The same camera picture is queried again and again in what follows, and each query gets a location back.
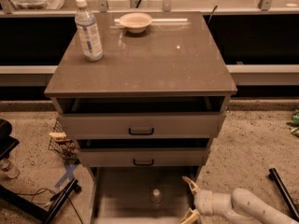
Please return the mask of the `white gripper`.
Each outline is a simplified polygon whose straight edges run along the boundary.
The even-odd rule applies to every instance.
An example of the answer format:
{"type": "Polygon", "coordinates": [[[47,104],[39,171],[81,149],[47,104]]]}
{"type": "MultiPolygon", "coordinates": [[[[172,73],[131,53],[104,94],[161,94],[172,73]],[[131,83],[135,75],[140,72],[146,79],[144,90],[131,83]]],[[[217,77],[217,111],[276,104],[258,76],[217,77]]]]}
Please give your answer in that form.
{"type": "Polygon", "coordinates": [[[194,206],[196,209],[189,208],[179,222],[179,224],[193,224],[199,219],[200,214],[203,216],[213,216],[213,192],[206,189],[201,189],[197,184],[187,176],[183,176],[182,179],[188,184],[191,193],[194,195],[194,206]]]}

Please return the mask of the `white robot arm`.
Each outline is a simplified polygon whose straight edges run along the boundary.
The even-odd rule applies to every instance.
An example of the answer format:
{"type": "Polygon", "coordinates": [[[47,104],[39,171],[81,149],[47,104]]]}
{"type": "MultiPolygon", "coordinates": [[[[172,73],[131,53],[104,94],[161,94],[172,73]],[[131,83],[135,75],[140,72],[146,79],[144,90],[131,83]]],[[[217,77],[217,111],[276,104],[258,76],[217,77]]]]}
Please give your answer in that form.
{"type": "Polygon", "coordinates": [[[231,224],[299,224],[246,189],[238,188],[231,194],[216,193],[200,189],[187,176],[182,179],[193,194],[194,209],[189,208],[179,224],[193,224],[202,216],[224,217],[231,224]]]}

